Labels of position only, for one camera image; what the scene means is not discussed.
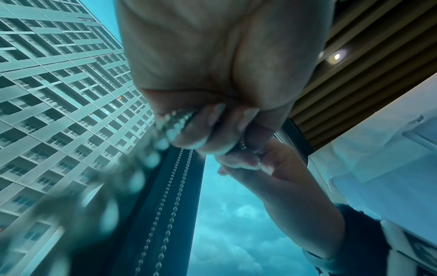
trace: chain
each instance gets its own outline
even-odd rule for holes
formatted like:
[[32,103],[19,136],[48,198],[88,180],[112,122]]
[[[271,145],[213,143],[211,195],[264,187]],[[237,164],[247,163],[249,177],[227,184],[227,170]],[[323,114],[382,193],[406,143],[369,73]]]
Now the chain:
[[172,175],[170,176],[170,180],[168,181],[167,188],[165,189],[163,198],[161,200],[161,204],[159,205],[159,208],[158,208],[158,212],[156,213],[155,221],[153,222],[153,226],[150,229],[149,237],[146,240],[146,245],[143,247],[143,251],[141,253],[140,260],[138,261],[138,266],[135,269],[135,274],[134,274],[135,276],[137,276],[140,273],[142,263],[144,262],[144,257],[146,256],[146,252],[149,249],[149,244],[151,242],[151,238],[152,238],[153,233],[155,231],[155,227],[158,224],[159,216],[161,215],[161,211],[163,210],[165,199],[167,198],[167,195],[168,195],[168,191],[170,191],[170,187],[171,187],[172,182],[173,182],[174,174],[176,173],[176,170],[178,169],[179,161],[181,160],[182,153],[183,153],[183,149],[181,149],[181,151],[179,152],[179,156],[178,156],[178,159],[176,160],[176,164],[174,165]]
[[185,180],[187,179],[187,173],[188,173],[188,169],[190,167],[190,162],[191,162],[191,157],[192,156],[193,156],[193,150],[190,150],[190,153],[189,153],[188,159],[187,159],[187,164],[185,166],[185,169],[183,170],[183,176],[182,176],[182,180],[181,180],[181,185],[179,185],[179,191],[178,191],[178,194],[176,196],[176,201],[174,202],[173,212],[171,214],[171,218],[170,218],[169,224],[167,226],[167,232],[165,232],[165,238],[163,240],[163,246],[161,247],[161,253],[158,256],[158,262],[155,265],[156,270],[155,270],[155,273],[153,274],[153,276],[159,276],[159,270],[162,267],[162,261],[164,259],[164,253],[167,250],[168,237],[170,237],[170,231],[173,228],[174,218],[176,216],[176,212],[178,211],[179,201],[181,200],[181,196],[182,196],[183,185],[185,184]]
[[38,219],[51,216],[64,232],[38,266],[36,275],[68,275],[69,254],[79,247],[109,237],[118,224],[119,200],[142,190],[152,170],[161,162],[160,152],[170,146],[170,142],[184,128],[193,113],[191,110],[180,110],[164,116],[163,121],[156,122],[127,155],[120,157],[118,164],[111,170],[93,175],[90,178],[91,184],[80,195],[63,194],[42,198],[19,218],[19,222],[0,234],[0,263],[8,257],[8,252],[19,237]]

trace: apartment building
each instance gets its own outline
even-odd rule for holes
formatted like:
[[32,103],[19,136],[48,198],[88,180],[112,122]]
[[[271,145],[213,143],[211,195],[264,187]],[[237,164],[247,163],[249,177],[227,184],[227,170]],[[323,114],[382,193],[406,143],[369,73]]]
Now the apartment building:
[[[42,197],[80,193],[153,123],[121,44],[77,0],[0,0],[0,232]],[[34,224],[0,263],[30,274],[59,239]]]

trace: blue sky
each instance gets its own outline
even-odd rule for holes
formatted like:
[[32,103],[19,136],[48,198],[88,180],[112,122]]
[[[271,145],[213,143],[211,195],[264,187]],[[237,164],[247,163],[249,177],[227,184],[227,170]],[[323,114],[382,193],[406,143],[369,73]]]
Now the blue sky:
[[[108,0],[82,3],[120,40]],[[188,276],[316,276],[262,202],[207,157]]]

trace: sleeve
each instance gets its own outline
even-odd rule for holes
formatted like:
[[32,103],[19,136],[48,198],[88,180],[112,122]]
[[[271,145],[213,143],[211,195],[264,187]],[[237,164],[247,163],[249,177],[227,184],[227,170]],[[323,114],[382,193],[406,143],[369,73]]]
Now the sleeve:
[[304,251],[306,259],[324,276],[385,276],[390,246],[380,222],[348,205],[337,207],[346,222],[340,251],[328,260]]

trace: hand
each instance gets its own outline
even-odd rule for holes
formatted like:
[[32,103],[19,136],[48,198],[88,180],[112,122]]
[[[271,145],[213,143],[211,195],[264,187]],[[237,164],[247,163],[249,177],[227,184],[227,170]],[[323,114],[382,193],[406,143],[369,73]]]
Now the hand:
[[218,173],[230,175],[262,200],[272,220],[297,245],[321,258],[339,250],[343,216],[294,149],[273,138],[259,155],[232,151],[216,159],[222,164]]
[[259,150],[282,126],[323,48],[333,1],[118,0],[117,10],[133,80],[156,119],[200,109],[173,144],[223,154],[243,135]]

